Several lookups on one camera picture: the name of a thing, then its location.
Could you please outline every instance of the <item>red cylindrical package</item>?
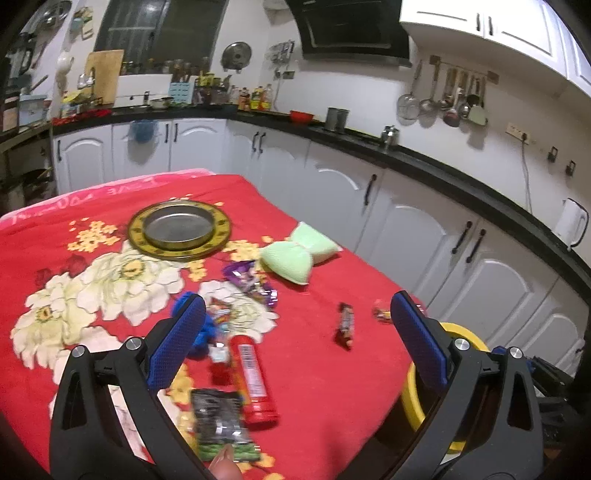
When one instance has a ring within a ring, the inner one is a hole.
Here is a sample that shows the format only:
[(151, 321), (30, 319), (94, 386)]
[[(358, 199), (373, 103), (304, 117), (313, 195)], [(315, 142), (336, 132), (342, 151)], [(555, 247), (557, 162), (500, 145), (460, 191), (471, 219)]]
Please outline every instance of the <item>red cylindrical package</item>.
[(242, 396), (246, 425), (275, 423), (279, 414), (271, 397), (255, 341), (246, 335), (230, 339), (234, 384)]

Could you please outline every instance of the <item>white cabinet door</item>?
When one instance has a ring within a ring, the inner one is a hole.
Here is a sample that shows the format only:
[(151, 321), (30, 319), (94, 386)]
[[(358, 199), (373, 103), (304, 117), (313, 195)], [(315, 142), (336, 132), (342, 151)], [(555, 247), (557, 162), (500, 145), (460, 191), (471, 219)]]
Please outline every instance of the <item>white cabinet door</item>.
[(428, 305), (478, 220), (435, 190), (386, 170), (356, 253)]
[(539, 356), (567, 373), (574, 373), (584, 345), (589, 307), (558, 279), (546, 299), (510, 341), (527, 356)]
[(485, 38), (530, 56), (566, 76), (557, 15), (544, 0), (486, 3)]
[(170, 170), (206, 168), (222, 172), (222, 151), (226, 121), (194, 118), (173, 122)]
[(131, 124), (113, 125), (113, 164), (117, 180), (168, 171), (171, 122), (157, 122), (151, 141), (137, 143)]
[(558, 23), (566, 53), (566, 77), (591, 96), (591, 65), (566, 25), (560, 19)]
[(310, 145), (294, 217), (355, 250), (371, 212), (383, 169), (332, 148)]
[(484, 19), (479, 8), (480, 0), (404, 0), (400, 23), (433, 25), (482, 37)]
[(481, 220), (429, 315), (462, 325), (490, 348), (506, 346), (558, 279), (529, 249)]
[(53, 151), (60, 194), (114, 180), (110, 125), (55, 137)]
[(263, 197), (288, 215), (306, 194), (301, 178), (310, 141), (276, 130), (262, 131), (256, 141), (258, 154), (252, 157), (251, 177)]
[(251, 177), (254, 169), (249, 170), (252, 159), (258, 155), (258, 142), (261, 128), (243, 122), (228, 122), (226, 146), (223, 150), (223, 171), (242, 175), (256, 185), (256, 178)]

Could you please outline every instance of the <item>utensil rack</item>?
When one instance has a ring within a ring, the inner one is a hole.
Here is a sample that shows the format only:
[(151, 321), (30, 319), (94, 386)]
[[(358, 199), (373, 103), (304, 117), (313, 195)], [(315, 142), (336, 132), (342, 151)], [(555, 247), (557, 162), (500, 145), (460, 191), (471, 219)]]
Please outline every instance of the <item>utensil rack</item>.
[(474, 70), (474, 69), (467, 69), (465, 67), (462, 67), (461, 65), (456, 65), (455, 63), (449, 63), (447, 61), (442, 61), (441, 57), (439, 55), (431, 55), (429, 57), (429, 64), (430, 65), (448, 65), (449, 67), (455, 67), (457, 69), (460, 70), (464, 70), (464, 72), (468, 72), (468, 73), (473, 73), (475, 75), (481, 76), (481, 77), (486, 77), (486, 80), (488, 82), (494, 83), (495, 85), (499, 84), (499, 74), (488, 70), (486, 73), (483, 72), (479, 72), (478, 70)]

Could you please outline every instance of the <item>electrical socket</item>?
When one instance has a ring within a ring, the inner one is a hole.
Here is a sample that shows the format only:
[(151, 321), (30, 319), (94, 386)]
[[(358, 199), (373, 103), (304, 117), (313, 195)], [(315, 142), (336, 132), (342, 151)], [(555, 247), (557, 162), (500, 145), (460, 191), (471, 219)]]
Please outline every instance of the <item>electrical socket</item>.
[(521, 135), (522, 134), (526, 134), (527, 138), (525, 139), (525, 144), (529, 145), (530, 141), (531, 141), (531, 136), (529, 134), (529, 132), (526, 132), (522, 129), (520, 129), (519, 127), (517, 127), (516, 125), (513, 124), (508, 124), (507, 125), (507, 130), (505, 130), (510, 136), (515, 137), (517, 140), (521, 141)]

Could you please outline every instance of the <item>metal screw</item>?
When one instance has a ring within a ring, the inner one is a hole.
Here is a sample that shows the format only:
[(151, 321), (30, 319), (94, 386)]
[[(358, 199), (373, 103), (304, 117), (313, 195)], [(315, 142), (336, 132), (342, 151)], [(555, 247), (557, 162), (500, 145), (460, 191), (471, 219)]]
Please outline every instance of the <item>metal screw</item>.
[(72, 356), (79, 357), (84, 354), (84, 347), (82, 345), (78, 345), (76, 348), (72, 350)]
[(509, 348), (509, 353), (513, 358), (521, 358), (523, 356), (523, 352), (521, 351), (521, 349), (517, 348), (516, 346), (512, 346), (511, 348)]
[(141, 338), (133, 337), (125, 342), (125, 347), (127, 348), (127, 350), (137, 350), (141, 346), (142, 346), (142, 339)]
[(457, 338), (453, 344), (456, 346), (458, 350), (468, 350), (470, 348), (470, 342), (465, 338)]

